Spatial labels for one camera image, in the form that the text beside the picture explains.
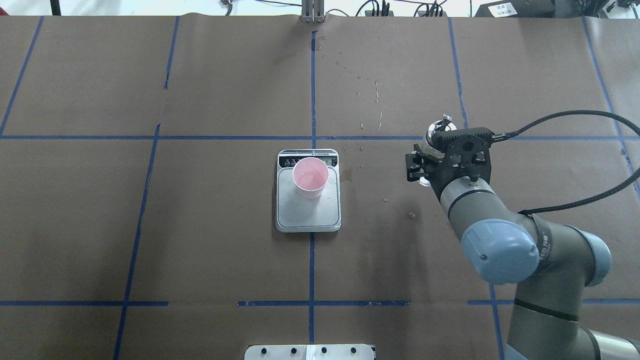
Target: scale platform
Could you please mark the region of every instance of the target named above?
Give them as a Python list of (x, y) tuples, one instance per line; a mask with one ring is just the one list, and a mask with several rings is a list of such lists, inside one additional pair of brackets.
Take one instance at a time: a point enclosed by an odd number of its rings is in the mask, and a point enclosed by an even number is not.
[[(293, 166), (309, 156), (325, 161), (329, 169), (329, 180), (316, 199), (303, 197), (293, 183)], [(276, 173), (276, 228), (283, 233), (322, 233), (337, 231), (341, 225), (338, 153), (333, 149), (281, 151)]]

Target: electrical cable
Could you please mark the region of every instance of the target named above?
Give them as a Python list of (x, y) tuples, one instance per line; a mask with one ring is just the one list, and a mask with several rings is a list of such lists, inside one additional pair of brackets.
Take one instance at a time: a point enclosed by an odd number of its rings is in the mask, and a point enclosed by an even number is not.
[(281, 3), (280, 1), (272, 1), (272, 0), (256, 0), (259, 3), (267, 3), (267, 4), (279, 4), (279, 5), (285, 5), (285, 6), (300, 6), (302, 7), (302, 4), (292, 4), (292, 3)]
[[(598, 115), (598, 116), (603, 116), (603, 117), (608, 117), (610, 119), (613, 119), (615, 121), (621, 122), (622, 124), (626, 125), (628, 128), (630, 128), (631, 130), (633, 130), (633, 132), (635, 132), (638, 136), (640, 136), (640, 127), (638, 127), (637, 125), (635, 125), (633, 122), (621, 117), (620, 115), (616, 115), (614, 113), (609, 113), (606, 111), (597, 111), (597, 110), (572, 110), (572, 111), (563, 111), (561, 113), (555, 113), (555, 114), (551, 114), (551, 115), (547, 115), (541, 119), (538, 119), (532, 123), (530, 123), (529, 125), (526, 125), (525, 127), (513, 131), (512, 133), (502, 133), (502, 134), (497, 134), (494, 135), (494, 139), (492, 141), (492, 143), (494, 142), (501, 142), (504, 140), (508, 140), (512, 137), (518, 136), (520, 134), (522, 134), (523, 132), (527, 131), (528, 129), (541, 124), (549, 119), (554, 119), (556, 117), (562, 117), (562, 116), (567, 116), (567, 115)], [(618, 191), (626, 188), (627, 186), (629, 186), (630, 184), (632, 184), (634, 181), (636, 181), (638, 179), (638, 177), (640, 177), (640, 168), (638, 168), (630, 177), (627, 178), (627, 180), (624, 180), (622, 183), (620, 183), (618, 186), (615, 186), (603, 193), (599, 193), (598, 195), (594, 195), (592, 197), (588, 197), (586, 199), (582, 199), (579, 201), (574, 201), (574, 202), (569, 202), (567, 204), (564, 205), (557, 205), (557, 206), (549, 206), (546, 208), (536, 208), (536, 209), (529, 209), (529, 210), (522, 210), (519, 213), (523, 214), (523, 215), (530, 215), (530, 214), (537, 214), (537, 213), (547, 213), (549, 211), (559, 211), (559, 210), (566, 210), (566, 209), (571, 209), (571, 208), (576, 208), (578, 206), (582, 206), (582, 205), (586, 205), (586, 204), (591, 204), (592, 202), (596, 202), (598, 200), (602, 200), (606, 197), (609, 197), (615, 193), (617, 193)]]
[(380, 11), (380, 4), (379, 2), (377, 2), (377, 0), (367, 0), (364, 4), (362, 4), (362, 6), (358, 9), (358, 12), (356, 12), (355, 16), (358, 16), (358, 14), (360, 13), (360, 11), (362, 10), (362, 8), (365, 7), (366, 4), (369, 3), (373, 3), (374, 4), (374, 8), (371, 10), (371, 14), (373, 15), (373, 13), (376, 11), (376, 8), (378, 9), (378, 11)]
[(429, 12), (429, 4), (427, 4), (427, 3), (422, 3), (422, 4), (418, 5), (418, 7), (415, 9), (415, 12), (413, 13), (413, 16), (418, 15), (418, 11), (420, 10), (420, 8), (422, 8), (422, 6), (423, 6), (423, 5), (426, 5), (426, 6), (427, 6), (427, 11), (426, 11), (425, 13), (428, 13), (428, 12)]
[(431, 11), (429, 12), (429, 16), (431, 17), (435, 17), (438, 16), (438, 9), (440, 8), (440, 5), (438, 5), (437, 1), (433, 1), (433, 5), (431, 5)]
[(330, 13), (330, 12), (341, 12), (341, 13), (343, 13), (344, 15), (349, 16), (349, 14), (347, 14), (346, 12), (343, 12), (343, 11), (342, 11), (342, 10), (340, 10), (340, 9), (331, 9), (331, 10), (328, 10), (326, 13)]

